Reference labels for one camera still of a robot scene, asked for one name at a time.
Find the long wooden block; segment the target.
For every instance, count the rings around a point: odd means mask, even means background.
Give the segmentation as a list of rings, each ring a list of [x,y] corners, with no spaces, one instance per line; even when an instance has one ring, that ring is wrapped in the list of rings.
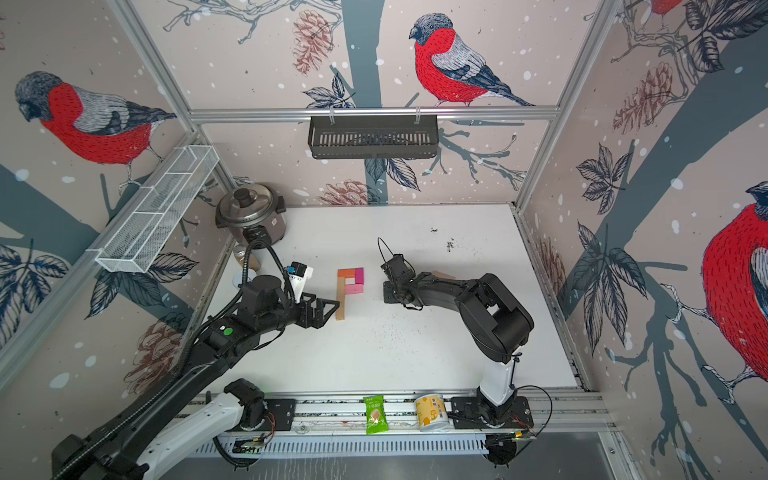
[[[346,279],[344,277],[337,278],[337,293],[336,299],[339,302],[343,302],[346,296]]]
[[[342,297],[339,300],[339,307],[335,311],[335,319],[337,321],[343,321],[345,319],[345,298]]]

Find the light pink block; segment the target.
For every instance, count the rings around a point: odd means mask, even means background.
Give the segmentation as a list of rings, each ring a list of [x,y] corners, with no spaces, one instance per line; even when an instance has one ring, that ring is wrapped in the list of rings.
[[[345,286],[346,295],[362,294],[364,292],[363,284],[350,284]]]

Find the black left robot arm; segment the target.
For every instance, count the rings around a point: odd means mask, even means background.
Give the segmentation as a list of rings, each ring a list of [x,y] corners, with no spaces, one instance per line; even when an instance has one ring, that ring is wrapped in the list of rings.
[[[292,325],[320,329],[339,309],[337,300],[304,292],[308,266],[294,262],[278,271],[244,276],[238,293],[192,334],[157,385],[88,436],[61,441],[52,452],[53,478],[157,479],[228,430],[255,430],[262,423],[274,429],[264,392],[244,379],[185,420],[173,420],[247,354],[265,348],[263,335],[282,335]]]

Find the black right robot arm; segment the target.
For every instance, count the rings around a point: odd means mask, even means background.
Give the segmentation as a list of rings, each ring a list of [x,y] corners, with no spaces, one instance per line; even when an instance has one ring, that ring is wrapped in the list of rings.
[[[519,349],[528,342],[534,320],[505,284],[491,273],[470,280],[418,273],[401,254],[385,261],[381,269],[386,275],[386,304],[400,304],[408,310],[440,307],[457,312],[487,358],[476,394],[450,400],[448,417],[454,427],[532,430],[527,399],[518,394],[513,376],[520,361]]]

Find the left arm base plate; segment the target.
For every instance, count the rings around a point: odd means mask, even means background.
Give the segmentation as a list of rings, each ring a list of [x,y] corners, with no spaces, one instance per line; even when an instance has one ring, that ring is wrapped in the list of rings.
[[[265,429],[267,431],[288,432],[292,429],[297,401],[291,398],[265,400]]]

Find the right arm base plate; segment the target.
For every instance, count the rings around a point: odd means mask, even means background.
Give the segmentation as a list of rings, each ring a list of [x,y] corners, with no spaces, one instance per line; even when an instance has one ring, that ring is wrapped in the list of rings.
[[[456,429],[531,430],[534,427],[528,400],[522,396],[513,396],[501,406],[483,396],[453,397],[450,404],[448,417]]]

